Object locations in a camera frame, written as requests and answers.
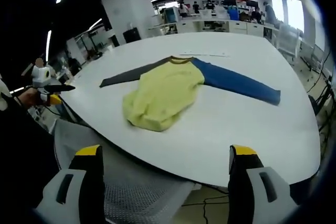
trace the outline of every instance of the white table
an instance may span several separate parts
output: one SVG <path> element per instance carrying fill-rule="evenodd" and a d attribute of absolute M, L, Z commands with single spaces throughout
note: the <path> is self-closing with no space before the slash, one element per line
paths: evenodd
<path fill-rule="evenodd" d="M 281 90 L 280 104 L 201 86 L 181 119 L 159 133 L 131 126 L 122 115 L 122 97 L 138 81 L 99 88 L 104 78 L 170 55 L 223 53 L 198 58 Z M 149 164 L 197 182 L 227 186 L 232 144 L 254 149 L 290 184 L 309 178 L 320 164 L 318 126 L 305 89 L 264 38 L 188 33 L 140 40 L 90 63 L 72 85 L 76 89 L 62 98 L 100 134 Z"/>

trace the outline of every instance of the blue sleeve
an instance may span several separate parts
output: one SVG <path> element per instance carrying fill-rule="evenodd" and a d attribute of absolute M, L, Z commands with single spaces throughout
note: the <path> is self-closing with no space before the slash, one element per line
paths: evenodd
<path fill-rule="evenodd" d="M 202 72 L 205 85 L 246 95 L 274 105 L 280 103 L 280 90 L 272 89 L 247 76 L 196 58 L 192 60 L 192 63 Z"/>

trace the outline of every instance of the floor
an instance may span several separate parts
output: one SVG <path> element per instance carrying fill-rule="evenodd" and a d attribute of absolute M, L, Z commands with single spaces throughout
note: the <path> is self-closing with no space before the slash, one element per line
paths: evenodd
<path fill-rule="evenodd" d="M 294 71 L 297 73 L 299 79 L 301 80 L 303 86 L 306 90 L 309 90 L 314 83 L 316 82 L 319 74 L 316 72 L 310 72 L 308 67 L 302 60 L 293 67 Z M 319 97 L 320 93 L 324 88 L 324 80 L 323 76 L 317 82 L 316 86 L 309 92 L 315 99 Z M 55 120 L 55 116 L 51 114 L 49 111 L 45 110 L 42 114 L 43 121 L 47 127 L 51 127 Z M 321 124 L 325 118 L 325 111 L 321 111 L 318 118 L 318 124 Z M 224 194 L 202 186 L 199 190 L 194 190 L 188 196 L 187 200 L 185 201 L 184 205 L 189 204 L 202 204 L 204 199 L 206 198 L 214 198 L 214 197 L 221 197 L 225 196 Z M 229 213 L 229 204 L 228 204 L 228 197 L 217 198 L 217 199 L 209 199 L 207 203 L 219 203 L 222 204 L 209 204 L 206 205 L 206 213 L 205 216 L 208 219 L 208 223 L 216 224 L 216 223 L 226 223 L 228 219 Z M 192 206 L 182 206 L 176 215 L 173 218 L 174 224 L 205 224 L 207 223 L 205 218 L 203 217 L 204 210 L 203 205 L 192 205 Z"/>

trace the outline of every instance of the gray sleeve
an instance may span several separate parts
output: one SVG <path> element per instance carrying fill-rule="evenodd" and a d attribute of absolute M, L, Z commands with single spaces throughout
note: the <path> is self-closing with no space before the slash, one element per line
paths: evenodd
<path fill-rule="evenodd" d="M 102 81 L 102 83 L 100 84 L 99 87 L 102 88 L 102 87 L 113 85 L 113 84 L 139 80 L 143 73 L 147 73 L 147 72 L 151 71 L 152 69 L 154 69 L 154 68 L 156 68 L 160 65 L 165 64 L 168 61 L 169 61 L 169 58 L 164 58 L 164 59 L 159 60 L 155 63 L 151 63 L 151 64 L 148 64 L 148 65 L 139 67 L 139 68 L 132 69 L 132 70 L 124 72 L 124 73 L 120 73 L 116 76 L 106 78 Z"/>

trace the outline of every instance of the ceiling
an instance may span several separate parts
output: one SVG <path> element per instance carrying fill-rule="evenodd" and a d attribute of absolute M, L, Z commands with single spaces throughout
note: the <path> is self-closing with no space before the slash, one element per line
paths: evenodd
<path fill-rule="evenodd" d="M 45 52 L 52 30 L 49 58 L 64 49 L 67 39 L 87 30 L 99 18 L 108 23 L 100 0 L 5 0 L 4 31 L 6 57 L 0 73 L 10 88 L 20 86 L 17 78 L 29 62 Z"/>

